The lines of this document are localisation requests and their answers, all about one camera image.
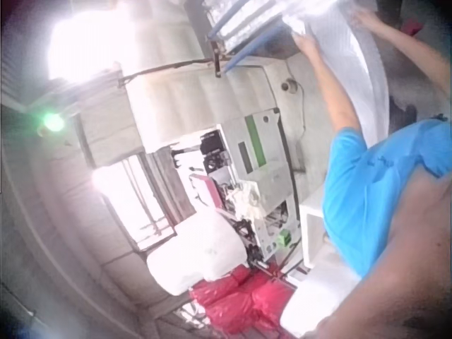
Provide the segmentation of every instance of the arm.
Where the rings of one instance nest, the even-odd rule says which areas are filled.
[[[361,125],[355,108],[350,101],[344,87],[339,83],[333,72],[323,61],[316,42],[310,37],[293,35],[294,41],[314,67],[320,91],[328,108],[334,131],[338,132],[350,127],[361,132]]]
[[[375,35],[393,44],[419,67],[435,86],[451,97],[451,67],[440,53],[427,44],[384,24],[375,13],[358,11],[356,18]]]

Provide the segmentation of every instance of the green panel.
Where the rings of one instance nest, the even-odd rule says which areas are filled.
[[[267,163],[266,156],[263,154],[263,148],[259,133],[257,131],[254,117],[249,115],[245,117],[246,127],[248,128],[249,136],[251,137],[251,144],[253,145],[254,153],[256,154],[257,164],[259,167]]]

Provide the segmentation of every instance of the white machine casing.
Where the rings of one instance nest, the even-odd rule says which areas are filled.
[[[265,155],[264,165],[259,166],[245,119],[227,121],[219,125],[219,130],[230,157],[234,179],[241,186],[241,190],[234,194],[236,217],[251,221],[263,260],[267,261],[280,249],[278,237],[283,230],[290,232],[290,244],[301,237],[301,230],[293,181],[278,126],[280,115],[269,110],[252,114],[252,117]],[[252,171],[246,168],[240,143],[246,146]],[[287,220],[280,227],[268,226],[267,215],[284,202],[287,204]]]

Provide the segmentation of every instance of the blue shirt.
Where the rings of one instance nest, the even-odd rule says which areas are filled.
[[[325,228],[359,275],[385,249],[400,195],[418,165],[438,178],[452,172],[450,124],[421,121],[369,149],[353,129],[335,137],[323,200]]]

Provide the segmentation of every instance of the green light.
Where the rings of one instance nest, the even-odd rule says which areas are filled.
[[[44,125],[52,132],[60,132],[64,128],[64,120],[59,114],[49,113],[44,116]]]

